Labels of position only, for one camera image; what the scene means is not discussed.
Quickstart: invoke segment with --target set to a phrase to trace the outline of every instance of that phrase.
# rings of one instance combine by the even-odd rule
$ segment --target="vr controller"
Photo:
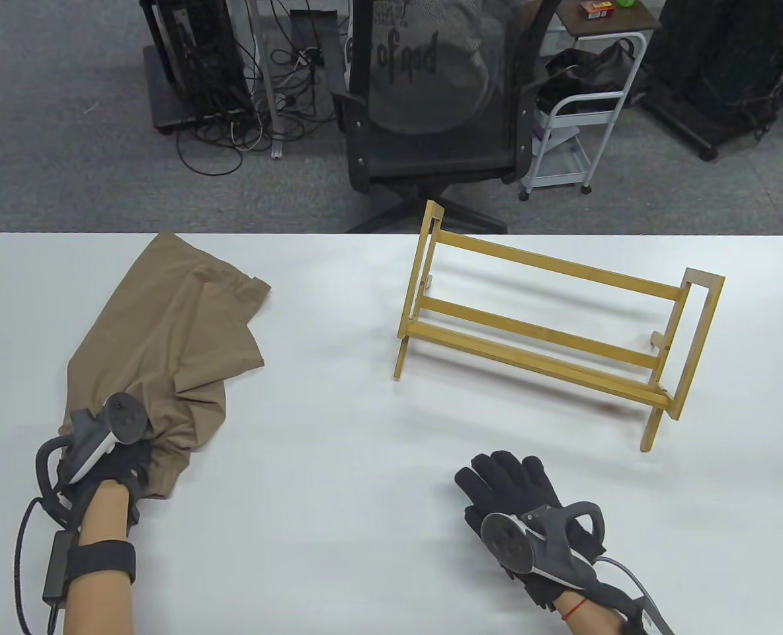
[[[72,411],[71,424],[74,432],[44,442],[36,453],[41,505],[63,529],[68,529],[71,517],[70,510],[62,505],[60,490],[82,479],[117,443],[130,445],[139,441],[147,429],[147,412],[131,394],[115,393],[97,415],[85,409]],[[64,453],[56,471],[56,485],[51,486],[50,455],[60,448],[64,448]]]
[[[618,566],[629,575],[643,593],[637,599],[601,583],[594,563],[572,550],[567,540],[567,524],[582,516],[591,518],[592,536],[602,544],[606,531],[603,513],[599,506],[589,502],[564,508],[543,505],[520,517],[488,514],[480,527],[480,538],[492,556],[510,572],[541,575],[566,589],[576,590],[595,604],[618,611],[627,620],[625,632],[629,635],[673,635],[657,605],[629,569],[611,558],[597,559]]]

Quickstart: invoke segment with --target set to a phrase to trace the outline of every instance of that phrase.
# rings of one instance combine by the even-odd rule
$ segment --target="black bag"
[[[630,75],[635,50],[631,40],[621,39],[607,46],[600,54],[576,48],[559,52],[545,66],[550,78],[539,90],[539,109],[542,112],[551,112],[561,100],[572,95],[620,91]],[[559,114],[612,110],[616,103],[616,99],[575,102],[562,108]]]

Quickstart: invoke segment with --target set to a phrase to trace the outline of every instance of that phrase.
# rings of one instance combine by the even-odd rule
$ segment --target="hand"
[[[454,480],[473,503],[465,509],[465,521],[478,536],[483,519],[492,512],[520,516],[542,505],[561,507],[542,462],[536,456],[528,456],[521,463],[514,454],[500,450],[492,452],[491,456],[477,454],[471,460],[471,466],[473,470],[459,470]],[[605,551],[576,520],[567,526],[567,539],[589,562],[594,562]],[[561,584],[540,575],[507,573],[521,580],[532,601],[542,608],[553,610],[553,602],[565,591]]]
[[[138,523],[136,504],[142,498],[142,492],[149,481],[150,458],[153,445],[150,441],[137,441],[130,445],[116,443],[112,451],[104,454],[92,469],[77,483],[62,487],[62,495],[71,501],[71,520],[69,527],[77,529],[83,522],[86,508],[92,502],[95,492],[103,481],[116,481],[128,489],[130,504],[128,508],[128,530]]]

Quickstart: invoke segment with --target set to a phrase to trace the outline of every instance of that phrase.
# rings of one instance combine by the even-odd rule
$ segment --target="wooden leg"
[[[394,365],[394,378],[400,379],[400,373],[403,372],[403,362],[406,360],[406,350],[409,348],[409,336],[407,335],[400,341],[400,351],[397,354],[397,364]]]
[[[657,432],[659,432],[659,423],[663,412],[664,410],[661,408],[654,408],[651,412],[651,417],[647,420],[645,435],[641,438],[642,452],[649,452],[653,449],[653,442],[655,441]]]
[[[424,221],[421,223],[421,233],[418,236],[418,246],[415,248],[415,262],[412,263],[412,273],[409,275],[409,287],[406,290],[406,300],[403,301],[403,313],[400,315],[400,327],[397,329],[397,338],[403,339],[406,332],[406,324],[412,318],[412,303],[415,301],[415,290],[418,288],[419,273],[421,265],[424,264],[424,250],[427,247],[427,239],[430,237],[430,230],[433,220],[442,221],[444,208],[434,200],[428,200],[424,211]],[[436,242],[432,242],[431,250],[436,248]],[[430,263],[427,263],[425,275],[430,271]]]

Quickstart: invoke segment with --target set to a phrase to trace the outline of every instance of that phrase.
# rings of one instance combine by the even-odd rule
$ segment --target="khaki fabric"
[[[224,379],[263,365],[247,322],[270,287],[161,233],[130,267],[68,362],[65,412],[128,392],[147,409],[146,496],[165,498],[226,416]],[[71,421],[60,433],[71,430]]]

